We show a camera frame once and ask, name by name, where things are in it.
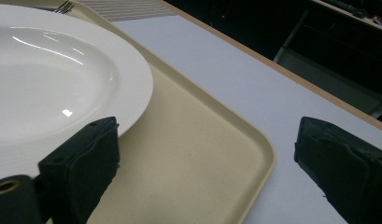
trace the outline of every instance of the white plate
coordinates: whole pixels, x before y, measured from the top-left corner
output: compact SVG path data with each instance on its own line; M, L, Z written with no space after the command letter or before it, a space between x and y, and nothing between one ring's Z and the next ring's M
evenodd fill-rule
M89 122L114 116L119 135L153 89L143 56L94 24L0 5L0 178L37 163Z

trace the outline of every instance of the cafeteria tray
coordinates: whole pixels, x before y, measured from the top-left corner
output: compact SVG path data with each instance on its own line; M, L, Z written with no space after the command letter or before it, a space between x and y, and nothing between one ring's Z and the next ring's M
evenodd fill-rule
M154 78L149 106L120 136L120 168L88 223L242 223L276 164L269 139L91 8L74 4L68 16L128 41Z

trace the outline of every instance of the white table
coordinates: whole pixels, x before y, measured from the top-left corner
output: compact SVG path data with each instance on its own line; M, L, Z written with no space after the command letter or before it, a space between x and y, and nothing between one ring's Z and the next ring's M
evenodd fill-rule
M326 100L182 16L113 23L260 128L274 144L276 168L246 223L346 223L293 159L299 121L303 116L327 120L382 149L381 127L354 116L338 106L342 103Z

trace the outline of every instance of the beige tray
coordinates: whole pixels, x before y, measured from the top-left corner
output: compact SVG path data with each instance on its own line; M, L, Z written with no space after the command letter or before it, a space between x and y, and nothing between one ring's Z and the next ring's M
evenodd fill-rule
M41 7L59 1L5 1L17 2ZM75 4L69 16L130 42L154 77L150 104L120 137L120 169L88 223L242 223L276 163L266 136L112 23Z

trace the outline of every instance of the fork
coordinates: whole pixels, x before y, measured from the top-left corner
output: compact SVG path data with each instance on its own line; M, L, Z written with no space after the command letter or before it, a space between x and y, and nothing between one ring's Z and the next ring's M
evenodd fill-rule
M53 8L53 7L33 7L33 8L47 10L47 11L66 15L68 12L70 12L72 10L73 7L74 7L74 4L72 2L66 0L59 7L55 7L55 8Z

